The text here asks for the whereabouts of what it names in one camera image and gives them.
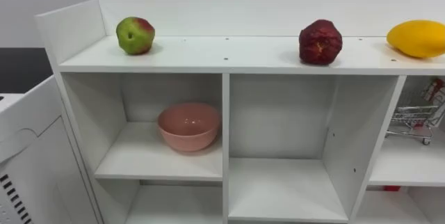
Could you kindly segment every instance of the toy shopping cart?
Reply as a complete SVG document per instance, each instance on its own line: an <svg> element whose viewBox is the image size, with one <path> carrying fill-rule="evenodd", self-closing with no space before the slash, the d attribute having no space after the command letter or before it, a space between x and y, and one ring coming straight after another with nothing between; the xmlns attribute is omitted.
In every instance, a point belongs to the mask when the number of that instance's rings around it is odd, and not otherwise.
<svg viewBox="0 0 445 224"><path fill-rule="evenodd" d="M436 127L444 116L444 102L445 81L439 78L433 79L421 92L403 93L392 116L387 136L411 136L429 145L433 138L431 127ZM417 130L420 129L425 131L419 134Z"/></svg>

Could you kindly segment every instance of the red fruit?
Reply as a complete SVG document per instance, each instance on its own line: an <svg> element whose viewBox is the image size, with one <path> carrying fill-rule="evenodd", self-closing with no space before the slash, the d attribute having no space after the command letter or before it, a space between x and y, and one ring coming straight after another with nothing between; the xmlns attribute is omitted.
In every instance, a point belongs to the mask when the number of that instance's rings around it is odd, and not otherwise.
<svg viewBox="0 0 445 224"><path fill-rule="evenodd" d="M301 30L300 59L308 64L329 65L341 48L343 40L331 21L319 19Z"/></svg>

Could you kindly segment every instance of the yellow fruit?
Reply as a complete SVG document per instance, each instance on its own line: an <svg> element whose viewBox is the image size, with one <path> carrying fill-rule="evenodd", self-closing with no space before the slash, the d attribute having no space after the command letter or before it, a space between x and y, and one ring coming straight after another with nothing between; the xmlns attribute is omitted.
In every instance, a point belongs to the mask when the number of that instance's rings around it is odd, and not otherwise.
<svg viewBox="0 0 445 224"><path fill-rule="evenodd" d="M388 43L417 58L445 54L445 25L430 20L412 20L395 26L387 35Z"/></svg>

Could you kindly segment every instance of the shelf panel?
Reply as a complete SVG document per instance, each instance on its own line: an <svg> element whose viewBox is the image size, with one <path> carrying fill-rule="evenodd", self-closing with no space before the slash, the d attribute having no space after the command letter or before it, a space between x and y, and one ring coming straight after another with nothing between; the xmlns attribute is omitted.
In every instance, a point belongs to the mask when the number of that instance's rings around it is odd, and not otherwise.
<svg viewBox="0 0 445 224"><path fill-rule="evenodd" d="M418 139L388 136L369 184L445 186L445 133L434 129L434 134L429 146Z"/></svg>
<svg viewBox="0 0 445 224"><path fill-rule="evenodd" d="M367 191L354 224L430 224L402 192Z"/></svg>
<svg viewBox="0 0 445 224"><path fill-rule="evenodd" d="M419 60L390 49L385 38L344 37L329 67L304 65L298 37L156 37L150 53L127 56L107 36L59 65L61 72L264 74L424 74L445 72L445 57Z"/></svg>
<svg viewBox="0 0 445 224"><path fill-rule="evenodd" d="M347 223L319 160L230 159L229 219Z"/></svg>
<svg viewBox="0 0 445 224"><path fill-rule="evenodd" d="M222 181L221 141L190 154L168 147L156 123L130 122L96 169L97 179Z"/></svg>
<svg viewBox="0 0 445 224"><path fill-rule="evenodd" d="M222 196L212 186L142 186L126 224L223 224Z"/></svg>

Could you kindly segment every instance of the pink bowl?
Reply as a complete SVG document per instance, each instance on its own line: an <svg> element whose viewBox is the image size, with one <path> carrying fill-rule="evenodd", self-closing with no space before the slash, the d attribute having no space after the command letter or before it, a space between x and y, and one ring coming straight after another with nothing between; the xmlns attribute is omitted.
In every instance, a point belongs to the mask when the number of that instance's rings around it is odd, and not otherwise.
<svg viewBox="0 0 445 224"><path fill-rule="evenodd" d="M220 126L220 116L207 104L183 103L164 110L158 117L158 126L171 148L192 152L213 142Z"/></svg>

